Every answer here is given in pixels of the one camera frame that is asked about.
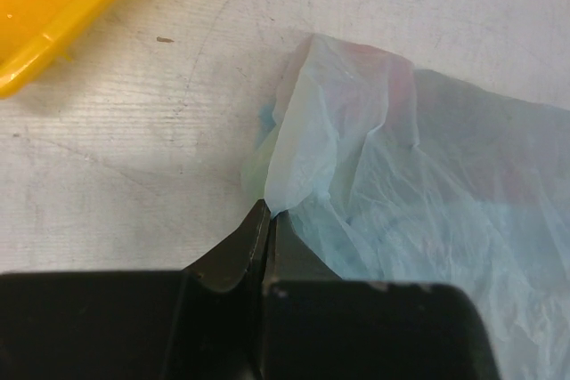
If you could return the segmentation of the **light blue printed plastic bag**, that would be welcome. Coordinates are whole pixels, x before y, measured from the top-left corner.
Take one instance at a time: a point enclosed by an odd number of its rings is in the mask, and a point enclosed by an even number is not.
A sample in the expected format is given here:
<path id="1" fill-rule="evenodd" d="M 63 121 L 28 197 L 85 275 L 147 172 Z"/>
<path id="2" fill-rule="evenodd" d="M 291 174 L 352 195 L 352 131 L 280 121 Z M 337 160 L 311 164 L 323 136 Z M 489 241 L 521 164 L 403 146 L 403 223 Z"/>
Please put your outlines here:
<path id="1" fill-rule="evenodd" d="M 460 287 L 504 378 L 568 378 L 567 110 L 313 35 L 261 121 L 242 188 L 334 272 Z"/>

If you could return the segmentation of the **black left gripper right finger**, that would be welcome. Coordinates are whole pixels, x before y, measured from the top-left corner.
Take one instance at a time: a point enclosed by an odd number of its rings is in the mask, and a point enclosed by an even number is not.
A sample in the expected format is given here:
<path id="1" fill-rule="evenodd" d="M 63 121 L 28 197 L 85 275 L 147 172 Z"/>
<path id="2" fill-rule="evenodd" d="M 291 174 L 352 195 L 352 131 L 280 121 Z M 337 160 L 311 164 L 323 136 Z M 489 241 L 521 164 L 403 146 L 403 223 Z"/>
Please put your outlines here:
<path id="1" fill-rule="evenodd" d="M 272 223 L 263 283 L 266 379 L 496 379 L 475 305 L 457 287 L 347 280 Z"/>

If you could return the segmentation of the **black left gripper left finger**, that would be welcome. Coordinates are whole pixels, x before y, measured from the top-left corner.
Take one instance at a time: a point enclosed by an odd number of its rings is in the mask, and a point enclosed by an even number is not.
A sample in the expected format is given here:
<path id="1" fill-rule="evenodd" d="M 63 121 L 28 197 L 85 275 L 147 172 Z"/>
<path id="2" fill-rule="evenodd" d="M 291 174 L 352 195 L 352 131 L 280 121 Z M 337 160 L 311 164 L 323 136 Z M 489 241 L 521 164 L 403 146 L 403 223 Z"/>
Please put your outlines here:
<path id="1" fill-rule="evenodd" d="M 271 215 L 178 271 L 60 271 L 1 277 L 4 379 L 197 379 L 247 345 Z"/>

